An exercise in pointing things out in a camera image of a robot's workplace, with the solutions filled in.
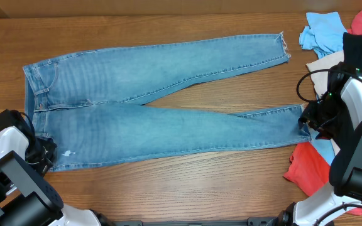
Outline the blue denim jeans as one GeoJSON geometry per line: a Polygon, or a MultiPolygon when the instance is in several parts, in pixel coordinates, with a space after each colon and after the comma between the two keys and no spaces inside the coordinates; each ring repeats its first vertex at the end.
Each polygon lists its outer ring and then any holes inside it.
{"type": "Polygon", "coordinates": [[[236,114],[150,106],[288,59],[280,33],[69,53],[24,67],[25,112],[57,145],[53,171],[288,146],[310,140],[300,105],[236,114]]]}

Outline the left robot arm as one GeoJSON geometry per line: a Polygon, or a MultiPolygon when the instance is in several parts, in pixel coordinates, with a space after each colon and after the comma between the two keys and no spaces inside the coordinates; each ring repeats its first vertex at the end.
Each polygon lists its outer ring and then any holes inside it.
{"type": "Polygon", "coordinates": [[[44,179],[56,147],[36,136],[25,113],[0,113],[0,226],[105,225],[94,211],[64,204],[44,179]]]}

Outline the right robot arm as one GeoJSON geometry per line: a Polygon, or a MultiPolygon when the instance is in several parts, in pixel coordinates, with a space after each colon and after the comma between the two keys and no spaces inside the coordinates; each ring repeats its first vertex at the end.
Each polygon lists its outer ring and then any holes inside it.
{"type": "Polygon", "coordinates": [[[318,131],[340,148],[329,181],[307,199],[292,203],[269,225],[333,225],[334,219],[362,209],[362,70],[343,62],[327,69],[327,89],[309,100],[299,125],[318,131]]]}

